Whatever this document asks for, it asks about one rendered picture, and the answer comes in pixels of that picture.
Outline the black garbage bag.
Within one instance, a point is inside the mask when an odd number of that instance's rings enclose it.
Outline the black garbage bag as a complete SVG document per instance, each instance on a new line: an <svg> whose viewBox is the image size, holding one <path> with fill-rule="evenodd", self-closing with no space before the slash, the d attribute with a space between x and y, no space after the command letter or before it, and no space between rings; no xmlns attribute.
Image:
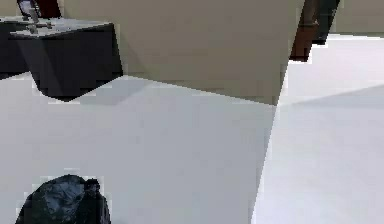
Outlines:
<svg viewBox="0 0 384 224"><path fill-rule="evenodd" d="M29 194L15 224L112 224L97 179L63 175Z"/></svg>

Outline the black sink cabinet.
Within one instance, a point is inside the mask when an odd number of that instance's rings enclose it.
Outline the black sink cabinet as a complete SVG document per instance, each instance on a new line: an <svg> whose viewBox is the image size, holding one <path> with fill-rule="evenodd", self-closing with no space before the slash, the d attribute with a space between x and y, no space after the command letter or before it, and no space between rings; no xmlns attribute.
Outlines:
<svg viewBox="0 0 384 224"><path fill-rule="evenodd" d="M28 71L45 96L69 102L123 75L114 24L0 17L0 74Z"/></svg>

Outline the brown wooden door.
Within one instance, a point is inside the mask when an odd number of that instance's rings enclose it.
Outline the brown wooden door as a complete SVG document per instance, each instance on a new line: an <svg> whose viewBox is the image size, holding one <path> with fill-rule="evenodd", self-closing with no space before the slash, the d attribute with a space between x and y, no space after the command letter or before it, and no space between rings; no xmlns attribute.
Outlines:
<svg viewBox="0 0 384 224"><path fill-rule="evenodd" d="M340 0L305 0L289 59L306 62L313 44L324 45Z"/></svg>

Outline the grey metal faucet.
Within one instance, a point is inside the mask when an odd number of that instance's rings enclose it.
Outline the grey metal faucet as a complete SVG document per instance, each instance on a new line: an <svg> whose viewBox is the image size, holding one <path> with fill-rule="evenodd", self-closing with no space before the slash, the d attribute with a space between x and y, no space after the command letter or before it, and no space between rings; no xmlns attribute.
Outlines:
<svg viewBox="0 0 384 224"><path fill-rule="evenodd" d="M40 23L39 22L39 18L38 18L37 12L36 12L36 10L34 8L29 8L28 9L28 15L27 16L23 16L22 20L24 22L28 23L26 28L27 28L27 30L31 34L37 34L38 33L38 28L47 28L47 29L52 29L53 28L53 26L52 26L52 24L50 22L46 22L46 23Z"/></svg>

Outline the dark framed mirror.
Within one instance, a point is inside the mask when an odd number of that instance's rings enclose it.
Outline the dark framed mirror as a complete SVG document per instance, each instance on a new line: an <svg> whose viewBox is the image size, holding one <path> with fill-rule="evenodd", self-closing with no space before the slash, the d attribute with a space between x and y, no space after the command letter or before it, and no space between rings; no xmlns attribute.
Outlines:
<svg viewBox="0 0 384 224"><path fill-rule="evenodd" d="M61 17L58 0L16 0L16 2L23 16L31 16L30 10L33 9L39 18Z"/></svg>

